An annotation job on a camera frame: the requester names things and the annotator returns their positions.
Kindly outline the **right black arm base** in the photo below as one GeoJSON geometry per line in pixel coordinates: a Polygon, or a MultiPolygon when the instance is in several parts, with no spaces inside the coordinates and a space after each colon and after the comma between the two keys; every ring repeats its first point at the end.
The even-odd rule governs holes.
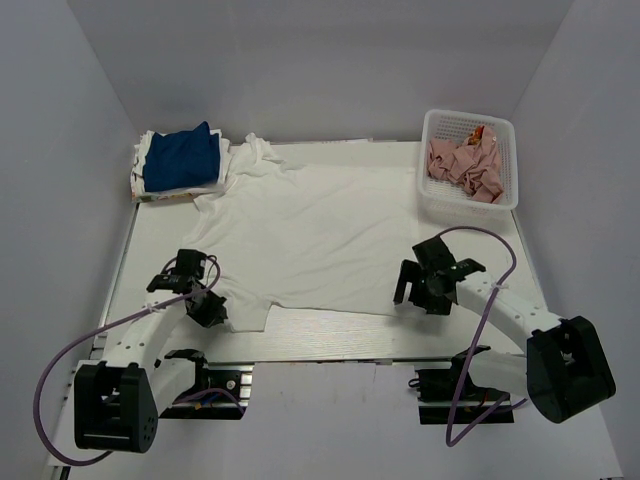
{"type": "MultiPolygon", "coordinates": [[[[419,423],[445,426],[459,374],[467,351],[453,357],[424,359],[414,364],[408,389],[417,395],[419,423]]],[[[468,425],[493,406],[505,392],[476,385],[471,375],[465,379],[454,415],[455,425],[468,425]]]]}

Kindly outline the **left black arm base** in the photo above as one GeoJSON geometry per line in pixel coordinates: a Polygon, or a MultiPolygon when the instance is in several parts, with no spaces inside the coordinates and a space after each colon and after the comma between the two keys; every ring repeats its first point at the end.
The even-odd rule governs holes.
{"type": "Polygon", "coordinates": [[[195,349],[158,358],[150,385],[162,419],[240,420],[251,396],[252,364],[212,363],[195,349]]]}

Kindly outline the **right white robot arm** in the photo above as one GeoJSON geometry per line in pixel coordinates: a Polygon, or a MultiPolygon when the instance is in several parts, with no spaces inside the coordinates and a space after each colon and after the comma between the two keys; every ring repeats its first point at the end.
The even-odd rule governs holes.
{"type": "Polygon", "coordinates": [[[516,395],[559,424],[613,397],[616,383],[595,326],[563,318],[509,291],[473,259],[456,260],[441,237],[413,248],[402,262],[393,301],[430,315],[459,306],[491,324],[519,348],[499,353],[474,339],[449,368],[418,372],[410,381],[423,402],[475,403],[485,412],[516,395]]]}

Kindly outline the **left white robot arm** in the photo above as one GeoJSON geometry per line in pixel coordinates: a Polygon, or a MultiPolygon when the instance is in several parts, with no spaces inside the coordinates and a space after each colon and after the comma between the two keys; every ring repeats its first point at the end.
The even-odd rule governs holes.
{"type": "Polygon", "coordinates": [[[183,396],[199,399],[211,387],[203,352],[165,348],[174,329],[191,320],[208,329],[227,318],[226,299],[204,282],[217,259],[181,249],[170,268],[146,288],[144,315],[117,345],[74,378],[74,440],[80,449],[147,452],[159,417],[183,396]]]}

